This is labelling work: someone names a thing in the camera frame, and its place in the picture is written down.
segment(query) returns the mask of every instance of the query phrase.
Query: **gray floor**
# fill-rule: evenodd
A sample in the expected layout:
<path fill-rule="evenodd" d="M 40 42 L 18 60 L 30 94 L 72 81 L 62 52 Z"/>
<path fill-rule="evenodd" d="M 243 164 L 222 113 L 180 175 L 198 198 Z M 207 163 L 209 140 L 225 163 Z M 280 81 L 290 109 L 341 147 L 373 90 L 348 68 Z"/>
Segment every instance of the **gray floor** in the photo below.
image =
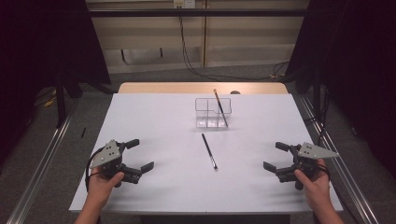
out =
<path fill-rule="evenodd" d="M 274 65 L 271 64 L 199 68 L 196 70 L 203 74 L 231 76 L 216 77 L 221 81 L 244 81 L 235 77 L 268 77 L 273 74 L 273 68 Z M 113 85 L 109 87 L 114 90 L 124 81 L 212 81 L 207 77 L 196 76 L 187 69 L 118 74 L 112 75 L 111 79 Z M 262 81 L 276 81 L 276 78 L 263 79 Z M 75 113 L 67 127 L 64 139 L 50 161 L 48 171 L 43 174 L 45 178 L 39 184 L 33 202 L 26 204 L 29 209 L 26 216 L 21 218 L 24 223 L 72 223 L 77 217 L 77 214 L 68 211 L 68 207 L 72 202 L 85 163 L 92 152 L 111 102 L 111 95 L 105 95 L 86 85 L 81 85 L 81 87 L 84 90 L 81 98 L 70 99 L 66 95 L 67 108 L 74 107 Z M 295 93 L 293 83 L 288 84 L 287 88 L 289 92 Z M 307 118 L 299 103 L 301 96 L 294 96 L 303 118 Z M 48 97 L 46 95 L 37 99 L 37 103 L 47 100 Z M 49 107 L 42 105 L 36 107 L 31 125 L 2 169 L 0 223 L 7 222 L 21 195 L 26 190 L 29 180 L 55 132 L 56 123 L 56 103 Z M 372 156 L 364 139 L 360 139 L 352 133 L 351 124 L 334 101 L 330 102 L 326 127 L 347 168 L 373 208 L 378 223 L 394 223 L 396 220 L 396 181 Z M 307 129 L 315 141 L 317 136 L 312 125 L 308 124 Z M 332 182 L 358 222 L 363 223 L 340 176 L 334 174 Z M 354 223 L 352 215 L 347 210 L 342 212 L 341 216 L 346 223 Z M 104 223 L 120 224 L 140 223 L 138 217 L 110 214 L 103 214 L 103 221 Z M 290 216 L 290 223 L 313 223 L 312 214 L 293 214 Z"/>

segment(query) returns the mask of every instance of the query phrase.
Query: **metal rail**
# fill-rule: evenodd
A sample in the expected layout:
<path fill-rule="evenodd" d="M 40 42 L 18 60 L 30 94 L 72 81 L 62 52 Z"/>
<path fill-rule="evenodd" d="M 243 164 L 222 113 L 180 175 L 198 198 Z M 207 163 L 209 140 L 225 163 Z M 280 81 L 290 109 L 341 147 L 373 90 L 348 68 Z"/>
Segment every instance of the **metal rail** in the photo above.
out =
<path fill-rule="evenodd" d="M 40 186 L 45 178 L 48 168 L 56 154 L 56 151 L 61 144 L 62 139 L 64 138 L 64 134 L 67 131 L 72 115 L 76 111 L 76 104 L 77 102 L 74 102 L 72 104 L 64 123 L 61 125 L 61 127 L 55 130 L 55 133 L 52 136 L 51 141 L 49 142 L 43 158 L 35 169 L 35 173 L 30 179 L 24 193 L 17 202 L 17 205 L 14 207 L 14 210 L 8 218 L 7 224 L 22 224 L 25 220 L 29 209 L 35 199 L 35 196 L 37 195 Z"/>
<path fill-rule="evenodd" d="M 301 98 L 305 111 L 307 112 L 310 118 L 314 117 L 313 106 L 309 99 L 305 96 Z M 314 127 L 320 135 L 322 130 L 322 124 L 320 122 L 314 121 Z M 337 152 L 338 150 L 335 147 L 332 139 L 330 138 L 329 134 L 327 133 L 326 129 L 324 129 L 322 137 L 321 137 L 323 145 L 329 149 L 330 151 Z M 346 190 L 348 191 L 353 203 L 355 204 L 356 208 L 358 209 L 361 218 L 363 219 L 364 223 L 367 224 L 374 224 L 378 223 L 378 220 L 375 217 L 373 210 L 370 207 L 370 204 L 367 202 L 367 199 L 364 197 L 361 189 L 358 187 L 355 179 L 352 177 L 352 174 L 347 169 L 346 164 L 344 163 L 341 157 L 332 158 L 332 162 L 334 164 L 337 173 L 340 175 L 344 185 L 346 186 Z"/>
<path fill-rule="evenodd" d="M 234 9 L 234 8 L 162 8 L 162 9 L 90 9 L 84 10 L 46 10 L 39 9 L 37 14 L 46 16 L 77 15 L 90 17 L 326 17 L 337 14 L 336 8 L 328 10 L 312 9 Z"/>

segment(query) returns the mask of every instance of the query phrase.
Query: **power outlet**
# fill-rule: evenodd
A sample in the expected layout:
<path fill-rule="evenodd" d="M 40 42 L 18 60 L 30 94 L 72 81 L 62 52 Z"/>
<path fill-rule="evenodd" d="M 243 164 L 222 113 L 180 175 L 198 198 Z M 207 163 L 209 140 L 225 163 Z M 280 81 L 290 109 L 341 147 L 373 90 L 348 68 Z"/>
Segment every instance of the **power outlet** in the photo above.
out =
<path fill-rule="evenodd" d="M 184 8 L 195 8 L 195 0 L 184 0 Z"/>
<path fill-rule="evenodd" d="M 174 0 L 174 8 L 184 8 L 184 0 Z"/>

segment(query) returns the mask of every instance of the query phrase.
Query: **black curtain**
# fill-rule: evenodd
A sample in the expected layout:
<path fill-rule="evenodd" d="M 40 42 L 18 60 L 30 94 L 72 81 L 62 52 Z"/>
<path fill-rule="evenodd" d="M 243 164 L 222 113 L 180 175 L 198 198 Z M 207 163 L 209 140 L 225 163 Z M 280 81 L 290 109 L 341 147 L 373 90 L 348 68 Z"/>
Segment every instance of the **black curtain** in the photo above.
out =
<path fill-rule="evenodd" d="M 312 0 L 310 7 L 322 7 Z M 373 154 L 396 177 L 396 4 L 346 0 L 335 17 L 305 18 L 287 76 L 319 68 L 320 81 L 345 112 Z M 314 69 L 294 77 L 300 92 L 314 82 Z"/>
<path fill-rule="evenodd" d="M 54 85 L 54 75 L 110 80 L 84 0 L 4 0 L 0 10 L 3 162 L 33 115 L 35 96 Z"/>

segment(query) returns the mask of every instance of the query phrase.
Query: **wire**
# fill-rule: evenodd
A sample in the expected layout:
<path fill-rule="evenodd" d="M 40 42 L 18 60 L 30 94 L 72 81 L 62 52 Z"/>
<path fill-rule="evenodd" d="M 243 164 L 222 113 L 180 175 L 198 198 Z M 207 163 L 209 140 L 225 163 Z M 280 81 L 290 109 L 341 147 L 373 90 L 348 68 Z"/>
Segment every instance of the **wire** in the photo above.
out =
<path fill-rule="evenodd" d="M 48 102 L 50 102 L 50 101 L 54 101 L 56 99 L 56 95 L 55 96 L 53 96 L 53 97 L 51 97 L 51 98 L 49 98 L 48 100 L 46 100 L 45 102 L 41 102 L 41 103 L 38 103 L 38 104 L 35 104 L 35 106 L 41 106 L 41 105 L 44 105 L 44 104 L 46 104 L 46 103 L 48 103 Z"/>
<path fill-rule="evenodd" d="M 37 95 L 36 99 L 39 99 L 39 98 L 41 98 L 41 97 L 47 95 L 48 93 L 50 93 L 50 92 L 52 92 L 52 91 L 54 91 L 54 90 L 55 90 L 55 88 L 50 88 L 49 90 L 47 90 L 47 91 L 41 93 L 40 95 Z"/>
<path fill-rule="evenodd" d="M 95 158 L 95 156 L 96 156 L 99 152 L 101 152 L 102 150 L 103 150 L 103 148 L 101 147 L 101 148 L 99 148 L 97 151 L 95 151 L 95 152 L 91 155 L 90 159 L 89 159 L 88 162 L 87 162 L 87 166 L 85 167 L 85 187 L 86 187 L 86 189 L 87 189 L 87 192 L 88 192 L 88 189 L 89 189 L 89 187 L 90 187 L 90 178 L 91 178 L 91 175 L 89 175 L 89 170 L 90 170 L 91 162 L 92 162 L 93 158 Z"/>
<path fill-rule="evenodd" d="M 310 118 L 310 119 L 303 119 L 305 126 L 308 125 L 308 123 L 314 122 L 316 119 L 315 118 Z"/>
<path fill-rule="evenodd" d="M 326 166 L 321 165 L 321 164 L 317 164 L 317 168 L 318 168 L 318 170 L 323 171 L 324 173 L 326 173 L 326 175 L 329 177 L 329 182 L 330 182 L 330 180 L 332 179 L 332 177 L 331 177 L 331 175 L 330 175 L 329 169 L 327 169 Z"/>
<path fill-rule="evenodd" d="M 273 68 L 273 76 L 275 77 L 276 76 L 276 73 L 277 72 L 279 72 L 279 70 L 283 67 L 283 65 L 285 65 L 285 64 L 287 64 L 287 63 L 289 63 L 289 62 L 283 62 L 283 63 L 277 63 L 276 65 L 274 65 L 274 68 Z"/>
<path fill-rule="evenodd" d="M 90 174 L 90 178 L 91 178 L 91 176 L 93 176 L 93 175 L 99 175 L 99 174 L 101 174 L 101 173 L 94 173 L 94 174 Z"/>
<path fill-rule="evenodd" d="M 200 77 L 206 77 L 212 80 L 215 80 L 217 82 L 220 82 L 220 80 L 215 79 L 214 77 L 228 77 L 228 78 L 237 78 L 237 79 L 244 79 L 244 80 L 252 80 L 252 81 L 260 81 L 260 80 L 265 80 L 268 78 L 273 78 L 274 76 L 268 76 L 268 77 L 257 77 L 257 78 L 251 78 L 251 77 L 231 77 L 231 76 L 222 76 L 222 75 L 204 75 L 201 74 L 199 72 L 197 72 L 191 65 L 190 63 L 190 59 L 189 59 L 189 55 L 187 53 L 187 48 L 186 48 L 186 41 L 184 39 L 184 26 L 183 26 L 183 18 L 179 17 L 179 23 L 180 23 L 180 33 L 181 33 L 181 43 L 182 43 L 182 48 L 183 48 L 183 60 L 184 60 L 184 64 L 186 64 L 187 69 L 189 69 L 189 71 L 197 76 Z"/>
<path fill-rule="evenodd" d="M 325 95 L 324 95 L 324 101 L 323 101 L 323 107 L 320 110 L 320 117 L 321 117 L 321 128 L 320 128 L 320 133 L 318 137 L 318 143 L 317 145 L 320 146 L 321 138 L 323 137 L 323 134 L 325 132 L 325 126 L 326 126 L 326 118 L 327 118 L 327 111 L 329 110 L 330 106 L 330 94 L 326 90 Z"/>

